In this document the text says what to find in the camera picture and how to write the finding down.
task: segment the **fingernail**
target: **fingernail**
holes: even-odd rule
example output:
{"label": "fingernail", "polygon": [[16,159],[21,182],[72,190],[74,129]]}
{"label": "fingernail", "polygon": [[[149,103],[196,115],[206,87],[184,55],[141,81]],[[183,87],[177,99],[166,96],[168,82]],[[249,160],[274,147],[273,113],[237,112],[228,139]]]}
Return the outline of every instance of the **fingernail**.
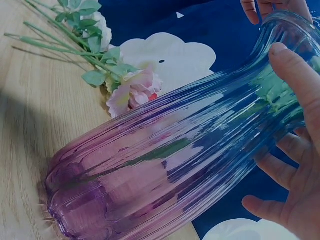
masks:
{"label": "fingernail", "polygon": [[278,55],[279,53],[281,53],[282,51],[284,51],[286,49],[288,49],[286,45],[284,45],[281,42],[277,42],[272,45],[271,51],[272,51],[273,55]]}

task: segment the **vase rim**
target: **vase rim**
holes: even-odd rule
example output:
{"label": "vase rim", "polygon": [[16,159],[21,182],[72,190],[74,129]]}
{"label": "vase rim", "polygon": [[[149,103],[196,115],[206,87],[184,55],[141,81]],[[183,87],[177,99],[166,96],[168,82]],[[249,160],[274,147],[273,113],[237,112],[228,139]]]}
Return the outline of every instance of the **vase rim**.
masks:
{"label": "vase rim", "polygon": [[275,10],[272,14],[269,14],[263,21],[262,25],[274,20],[286,21],[294,26],[296,26],[300,31],[302,31],[310,40],[316,44],[320,50],[320,30],[316,28],[312,23],[310,23],[304,17],[288,11],[288,10]]}

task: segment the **finger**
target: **finger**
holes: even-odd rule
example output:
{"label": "finger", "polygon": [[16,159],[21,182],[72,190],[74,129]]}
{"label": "finger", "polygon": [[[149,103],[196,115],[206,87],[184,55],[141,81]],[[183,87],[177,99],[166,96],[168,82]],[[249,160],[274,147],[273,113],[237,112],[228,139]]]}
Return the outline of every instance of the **finger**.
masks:
{"label": "finger", "polygon": [[241,0],[241,5],[250,22],[254,25],[259,24],[255,0]]}
{"label": "finger", "polygon": [[268,0],[258,0],[259,11],[262,19],[265,19],[266,16],[271,14],[274,11],[272,2]]}
{"label": "finger", "polygon": [[282,214],[285,204],[278,201],[263,201],[255,196],[246,196],[242,200],[242,205],[250,213],[258,218],[282,224]]}
{"label": "finger", "polygon": [[310,23],[314,22],[310,14],[306,0],[289,0],[287,3],[287,9],[293,13],[296,13],[304,17]]}
{"label": "finger", "polygon": [[296,168],[271,154],[267,154],[261,160],[256,161],[256,164],[277,184],[290,191],[292,180],[297,173]]}
{"label": "finger", "polygon": [[303,162],[306,153],[311,148],[310,142],[291,133],[287,134],[281,141],[279,141],[277,146],[289,158],[298,164]]}
{"label": "finger", "polygon": [[272,45],[269,59],[275,73],[292,88],[304,110],[312,141],[320,151],[320,76],[282,43]]}
{"label": "finger", "polygon": [[305,127],[300,127],[297,128],[296,130],[294,130],[295,134],[297,134],[300,138],[308,141],[308,142],[312,142],[312,139],[310,137],[310,134],[308,132],[308,129],[306,129]]}

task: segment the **hand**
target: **hand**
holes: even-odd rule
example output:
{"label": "hand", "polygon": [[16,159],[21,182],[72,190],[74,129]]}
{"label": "hand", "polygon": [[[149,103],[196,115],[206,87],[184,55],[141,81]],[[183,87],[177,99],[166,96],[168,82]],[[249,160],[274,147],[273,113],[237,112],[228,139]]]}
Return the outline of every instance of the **hand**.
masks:
{"label": "hand", "polygon": [[320,239],[320,76],[282,43],[269,52],[275,73],[292,88],[304,110],[306,128],[288,134],[278,147],[299,164],[296,169],[272,155],[257,165],[289,190],[285,203],[246,196],[242,204],[252,214],[280,224],[301,240]]}
{"label": "hand", "polygon": [[[306,0],[257,0],[257,3],[262,19],[265,19],[267,15],[274,11],[274,5],[275,9],[288,10],[299,14],[311,23],[314,22],[309,12]],[[241,0],[241,5],[250,22],[255,25],[258,24],[259,17],[255,0]]]}

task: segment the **glass vase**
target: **glass vase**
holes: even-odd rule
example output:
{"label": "glass vase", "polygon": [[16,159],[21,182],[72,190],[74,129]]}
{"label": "glass vase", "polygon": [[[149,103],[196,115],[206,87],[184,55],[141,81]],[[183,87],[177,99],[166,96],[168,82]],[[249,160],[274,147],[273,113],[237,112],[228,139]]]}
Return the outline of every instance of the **glass vase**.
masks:
{"label": "glass vase", "polygon": [[225,196],[256,166],[253,158],[304,125],[295,95],[269,64],[275,42],[319,70],[318,30],[276,11],[242,65],[144,104],[61,149],[45,180],[48,210],[61,231],[77,240],[161,240]]}

